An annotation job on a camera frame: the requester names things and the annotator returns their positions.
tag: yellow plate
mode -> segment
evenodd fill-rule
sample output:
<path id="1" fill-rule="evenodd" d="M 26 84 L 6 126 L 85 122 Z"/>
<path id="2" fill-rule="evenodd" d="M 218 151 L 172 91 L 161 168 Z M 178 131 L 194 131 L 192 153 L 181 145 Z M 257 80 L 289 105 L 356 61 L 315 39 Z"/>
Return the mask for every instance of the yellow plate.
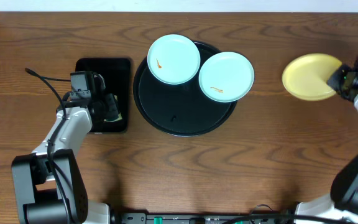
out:
<path id="1" fill-rule="evenodd" d="M 326 54 L 298 57 L 284 69 L 284 87 L 302 100 L 324 100 L 335 95 L 326 82 L 341 65 L 336 57 Z"/>

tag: wooden table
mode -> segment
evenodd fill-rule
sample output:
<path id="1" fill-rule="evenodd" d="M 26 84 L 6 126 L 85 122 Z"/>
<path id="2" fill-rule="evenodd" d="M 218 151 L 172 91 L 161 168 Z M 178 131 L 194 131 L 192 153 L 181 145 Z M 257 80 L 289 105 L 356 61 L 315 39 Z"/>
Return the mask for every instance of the wooden table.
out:
<path id="1" fill-rule="evenodd" d="M 150 212 L 247 213 L 330 191 L 358 153 L 357 111 L 338 96 L 298 100 L 281 76 L 308 53 L 353 64 L 358 14 L 10 12 L 0 13 L 0 223 L 17 223 L 11 162 L 40 144 L 58 105 L 24 67 L 68 78 L 79 58 L 130 57 L 133 79 L 151 43 L 171 33 L 246 55 L 254 86 L 222 126 L 193 138 L 152 127 L 131 87 L 127 132 L 88 135 L 77 157 L 90 199 Z"/>

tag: green connector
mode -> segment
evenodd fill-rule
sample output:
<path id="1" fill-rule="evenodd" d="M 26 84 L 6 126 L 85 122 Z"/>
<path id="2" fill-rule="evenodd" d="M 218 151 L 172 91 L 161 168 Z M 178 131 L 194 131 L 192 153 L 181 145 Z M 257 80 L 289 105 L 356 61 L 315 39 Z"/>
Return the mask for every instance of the green connector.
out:
<path id="1" fill-rule="evenodd" d="M 162 217 L 154 217 L 154 224 L 162 224 Z"/>

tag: white wall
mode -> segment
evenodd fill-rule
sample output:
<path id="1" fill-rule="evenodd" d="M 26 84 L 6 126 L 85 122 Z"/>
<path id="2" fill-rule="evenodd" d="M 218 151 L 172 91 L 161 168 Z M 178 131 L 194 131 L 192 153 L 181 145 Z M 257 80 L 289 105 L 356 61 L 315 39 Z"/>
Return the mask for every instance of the white wall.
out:
<path id="1" fill-rule="evenodd" d="M 358 0 L 0 0 L 0 11 L 358 12 Z"/>

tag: round black tray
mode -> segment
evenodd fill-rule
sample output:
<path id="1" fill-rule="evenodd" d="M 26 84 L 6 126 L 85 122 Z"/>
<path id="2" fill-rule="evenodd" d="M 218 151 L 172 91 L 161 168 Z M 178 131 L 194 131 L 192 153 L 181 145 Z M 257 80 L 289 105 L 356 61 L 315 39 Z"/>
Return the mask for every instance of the round black tray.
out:
<path id="1" fill-rule="evenodd" d="M 201 66 L 220 50 L 194 42 L 200 51 Z M 196 136 L 219 127 L 236 107 L 237 102 L 219 103 L 209 99 L 198 84 L 198 73 L 188 82 L 168 85 L 157 80 L 144 58 L 134 78 L 137 109 L 152 126 L 176 136 Z"/>

